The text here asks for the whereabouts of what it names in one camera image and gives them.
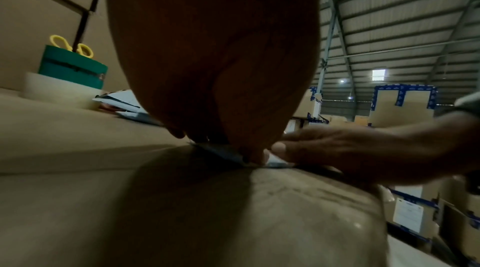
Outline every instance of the scissor handle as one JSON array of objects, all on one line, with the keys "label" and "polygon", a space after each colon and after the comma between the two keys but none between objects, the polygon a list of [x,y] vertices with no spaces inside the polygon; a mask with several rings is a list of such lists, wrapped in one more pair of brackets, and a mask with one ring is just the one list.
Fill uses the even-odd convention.
[{"label": "scissor handle", "polygon": [[84,57],[89,58],[89,59],[94,57],[94,52],[92,51],[92,49],[90,49],[90,47],[87,46],[84,43],[79,43],[78,44],[78,47],[76,48],[76,52],[78,54],[80,54],[81,56],[84,56]]},{"label": "scissor handle", "polygon": [[[63,46],[59,46],[59,45],[55,42],[55,40],[61,41],[61,44],[62,44]],[[73,50],[73,48],[69,45],[69,42],[68,42],[65,38],[61,37],[60,35],[51,35],[51,36],[50,36],[50,42],[51,42],[52,45],[54,45],[54,46],[57,47],[57,48],[66,49],[66,50],[68,50],[68,51],[72,51],[72,50]]]}]

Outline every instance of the window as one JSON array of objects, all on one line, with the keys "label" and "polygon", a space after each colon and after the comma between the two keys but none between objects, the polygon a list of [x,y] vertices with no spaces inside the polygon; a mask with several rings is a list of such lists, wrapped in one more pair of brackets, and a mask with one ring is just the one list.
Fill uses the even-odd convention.
[{"label": "window", "polygon": [[375,81],[384,81],[385,80],[385,69],[381,70],[372,70],[371,71],[371,80]]}]

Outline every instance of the hand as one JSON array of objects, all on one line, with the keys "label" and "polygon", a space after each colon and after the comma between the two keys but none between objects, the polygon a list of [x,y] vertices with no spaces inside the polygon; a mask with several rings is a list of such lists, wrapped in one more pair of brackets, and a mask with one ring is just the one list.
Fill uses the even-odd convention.
[{"label": "hand", "polygon": [[259,162],[308,88],[319,0],[108,0],[118,57],[141,105],[181,138]]},{"label": "hand", "polygon": [[418,184],[442,176],[438,143],[419,137],[420,124],[395,130],[317,125],[285,134],[271,147],[292,163],[333,166],[359,180]]}]

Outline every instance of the metal roof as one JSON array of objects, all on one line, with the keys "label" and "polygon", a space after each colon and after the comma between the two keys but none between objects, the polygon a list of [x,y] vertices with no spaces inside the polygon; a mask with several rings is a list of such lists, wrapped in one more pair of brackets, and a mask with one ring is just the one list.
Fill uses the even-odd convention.
[{"label": "metal roof", "polygon": [[[402,83],[437,86],[437,103],[452,104],[476,90],[480,0],[320,0],[320,9],[325,100],[352,93],[356,109],[375,86]],[[373,69],[386,69],[385,81],[372,82]]]}]

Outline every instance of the scissors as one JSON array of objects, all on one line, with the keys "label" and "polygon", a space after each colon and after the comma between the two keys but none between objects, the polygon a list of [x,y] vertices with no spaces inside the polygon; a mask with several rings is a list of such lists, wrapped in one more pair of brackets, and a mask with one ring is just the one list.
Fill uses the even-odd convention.
[{"label": "scissors", "polygon": [[[61,46],[59,46],[55,42],[55,40],[61,41]],[[60,35],[50,36],[50,42],[51,42],[52,45],[54,45],[57,48],[66,49],[66,50],[72,51],[72,52],[74,50],[74,48],[71,45],[69,45],[69,42],[65,38],[61,37]],[[89,59],[94,57],[94,52],[92,51],[92,49],[90,49],[89,46],[87,46],[86,44],[83,44],[83,43],[78,44],[78,47],[76,48],[76,52],[78,54],[80,54],[81,56],[84,56],[84,57],[89,58]]]}]

